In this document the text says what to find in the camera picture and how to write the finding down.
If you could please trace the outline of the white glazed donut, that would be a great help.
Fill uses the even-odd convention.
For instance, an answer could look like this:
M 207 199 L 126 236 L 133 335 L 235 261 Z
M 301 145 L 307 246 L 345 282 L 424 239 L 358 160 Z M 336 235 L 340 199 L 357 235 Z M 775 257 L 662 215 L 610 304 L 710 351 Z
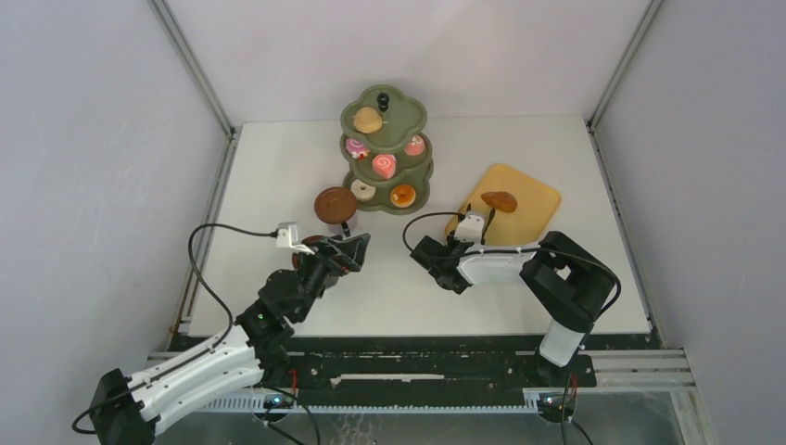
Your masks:
M 369 185 L 360 179 L 355 179 L 349 187 L 351 193 L 359 202 L 368 202 L 374 198 L 376 187 Z

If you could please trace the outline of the orange glazed donut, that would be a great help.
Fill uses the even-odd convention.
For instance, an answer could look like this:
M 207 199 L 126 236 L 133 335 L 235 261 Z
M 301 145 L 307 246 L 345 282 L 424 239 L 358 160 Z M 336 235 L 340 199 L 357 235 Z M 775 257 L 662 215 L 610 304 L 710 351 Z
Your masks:
M 397 209 L 407 209 L 413 205 L 417 198 L 416 189 L 410 184 L 398 184 L 394 186 L 389 194 L 390 202 Z

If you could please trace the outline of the brown croissant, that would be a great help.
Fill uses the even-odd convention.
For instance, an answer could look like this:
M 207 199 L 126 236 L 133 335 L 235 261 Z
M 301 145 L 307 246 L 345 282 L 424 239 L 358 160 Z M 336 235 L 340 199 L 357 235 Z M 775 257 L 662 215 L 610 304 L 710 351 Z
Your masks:
M 489 191 L 481 195 L 483 202 L 497 212 L 514 213 L 518 208 L 516 197 L 506 191 Z

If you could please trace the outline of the pink swirl cake slice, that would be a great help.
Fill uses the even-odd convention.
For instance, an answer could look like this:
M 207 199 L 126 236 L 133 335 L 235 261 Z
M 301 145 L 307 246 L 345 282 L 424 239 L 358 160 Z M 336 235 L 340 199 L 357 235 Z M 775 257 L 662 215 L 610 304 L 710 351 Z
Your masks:
M 391 154 L 376 155 L 372 159 L 372 170 L 383 180 L 392 179 L 397 172 L 397 159 Z

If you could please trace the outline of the green three-tier dessert stand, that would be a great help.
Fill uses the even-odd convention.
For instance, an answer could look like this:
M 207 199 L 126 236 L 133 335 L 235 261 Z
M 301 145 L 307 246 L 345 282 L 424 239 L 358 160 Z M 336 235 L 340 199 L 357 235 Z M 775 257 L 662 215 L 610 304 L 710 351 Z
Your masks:
M 373 107 L 380 112 L 384 120 L 381 130 L 370 134 L 358 133 L 355 130 L 352 118 L 362 107 Z M 407 215 L 420 210 L 425 205 L 429 199 L 429 181 L 434 170 L 432 144 L 424 134 L 426 123 L 425 106 L 418 99 L 405 95 L 399 88 L 388 84 L 368 87 L 343 109 L 340 116 L 342 135 L 339 148 L 349 165 L 349 172 L 343 180 L 343 186 L 349 189 L 355 179 L 360 179 L 376 187 L 373 199 L 368 202 L 358 201 L 359 210 Z M 417 134 L 425 140 L 425 151 L 417 157 L 407 156 L 404 149 Z M 360 160 L 351 158 L 345 151 L 345 141 L 348 137 L 364 143 L 370 150 L 369 157 Z M 391 154 L 397 159 L 397 172 L 392 179 L 383 180 L 373 173 L 372 159 L 381 154 Z M 410 184 L 417 191 L 416 200 L 407 209 L 397 209 L 390 202 L 390 191 L 398 184 Z

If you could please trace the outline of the yellow serving tray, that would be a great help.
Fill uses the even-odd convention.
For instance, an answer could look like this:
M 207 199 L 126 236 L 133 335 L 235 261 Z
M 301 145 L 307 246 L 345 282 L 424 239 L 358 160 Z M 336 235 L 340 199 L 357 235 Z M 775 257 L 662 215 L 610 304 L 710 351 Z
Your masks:
M 489 215 L 491 207 L 482 196 L 491 192 L 510 194 L 517 207 L 513 212 L 495 213 L 485 234 L 489 246 L 524 245 L 539 240 L 562 200 L 556 189 L 507 164 L 496 163 L 460 205 L 459 212 L 464 213 L 470 206 L 472 211 Z

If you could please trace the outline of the purple swirl cake slice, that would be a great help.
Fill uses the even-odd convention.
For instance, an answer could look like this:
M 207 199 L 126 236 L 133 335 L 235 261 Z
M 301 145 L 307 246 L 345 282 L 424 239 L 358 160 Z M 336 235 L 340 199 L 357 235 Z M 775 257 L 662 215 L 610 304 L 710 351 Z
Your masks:
M 364 143 L 351 137 L 348 137 L 345 141 L 345 151 L 351 158 L 356 160 L 368 158 L 370 155 L 370 150 Z

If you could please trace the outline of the pink strawberry cake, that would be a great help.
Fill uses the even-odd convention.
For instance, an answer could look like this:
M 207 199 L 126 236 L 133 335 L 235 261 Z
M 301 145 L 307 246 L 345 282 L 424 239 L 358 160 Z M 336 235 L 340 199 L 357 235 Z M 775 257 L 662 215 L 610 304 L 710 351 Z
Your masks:
M 408 145 L 406 145 L 404 149 L 404 153 L 410 157 L 417 157 L 424 153 L 425 151 L 425 140 L 420 135 L 417 134 L 412 137 Z

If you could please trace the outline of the beige round cookie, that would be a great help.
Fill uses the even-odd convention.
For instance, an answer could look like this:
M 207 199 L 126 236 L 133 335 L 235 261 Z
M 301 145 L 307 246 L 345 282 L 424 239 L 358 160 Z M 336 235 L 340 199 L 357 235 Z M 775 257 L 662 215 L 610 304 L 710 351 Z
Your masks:
M 376 108 L 362 107 L 353 115 L 352 124 L 358 133 L 373 134 L 382 129 L 384 120 Z

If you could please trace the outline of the black metal food tongs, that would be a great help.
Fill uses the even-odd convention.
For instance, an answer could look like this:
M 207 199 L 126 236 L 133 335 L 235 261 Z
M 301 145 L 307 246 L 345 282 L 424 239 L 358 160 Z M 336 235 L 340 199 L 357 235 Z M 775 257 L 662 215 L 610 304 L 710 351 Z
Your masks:
M 497 242 L 497 241 L 495 241 L 495 240 L 493 240 L 493 239 L 491 239 L 491 238 L 489 237 L 489 234 L 490 234 L 490 226 L 491 226 L 492 222 L 494 221 L 494 218 L 495 218 L 495 216 L 496 216 L 496 211 L 495 211 L 494 209 L 489 209 L 489 210 L 487 210 L 486 212 L 482 212 L 482 211 L 475 211 L 475 210 L 473 209 L 473 207 L 472 207 L 472 203 L 467 203 L 467 204 L 465 205 L 465 207 L 464 207 L 464 210 L 461 212 L 461 214 L 460 214 L 460 215 L 458 216 L 458 218 L 457 218 L 457 224 L 458 224 L 458 222 L 461 220 L 461 218 L 463 217 L 463 215 L 464 215 L 466 212 L 468 212 L 468 211 L 474 211 L 474 212 L 482 213 L 482 214 L 484 214 L 484 215 L 486 216 L 486 219 L 487 219 L 487 225 L 486 225 L 486 232 L 485 232 L 485 236 L 484 236 L 484 243 L 483 243 L 483 244 L 480 244 L 480 245 L 486 245 L 486 246 L 499 246 L 499 245 L 500 245 L 500 243 L 499 243 L 499 242 Z

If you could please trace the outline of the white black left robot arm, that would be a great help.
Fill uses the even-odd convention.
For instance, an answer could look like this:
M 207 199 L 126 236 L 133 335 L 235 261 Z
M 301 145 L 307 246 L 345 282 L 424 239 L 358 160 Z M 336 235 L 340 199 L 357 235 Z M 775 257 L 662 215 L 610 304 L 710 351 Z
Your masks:
M 71 428 L 102 444 L 152 444 L 187 415 L 229 393 L 264 383 L 283 384 L 289 375 L 285 343 L 326 289 L 361 270 L 371 237 L 316 235 L 303 242 L 293 225 L 273 232 L 278 246 L 293 252 L 293 266 L 269 275 L 257 299 L 228 325 L 175 357 L 143 371 L 104 374 L 89 407 Z

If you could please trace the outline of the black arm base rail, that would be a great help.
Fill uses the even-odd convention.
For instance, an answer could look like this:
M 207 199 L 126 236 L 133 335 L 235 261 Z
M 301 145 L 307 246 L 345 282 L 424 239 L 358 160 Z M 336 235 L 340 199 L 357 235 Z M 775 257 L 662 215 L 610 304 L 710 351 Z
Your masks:
M 526 389 L 596 388 L 588 355 L 569 371 L 535 352 L 538 335 L 294 337 L 263 384 L 294 390 L 310 407 L 459 408 L 521 405 Z

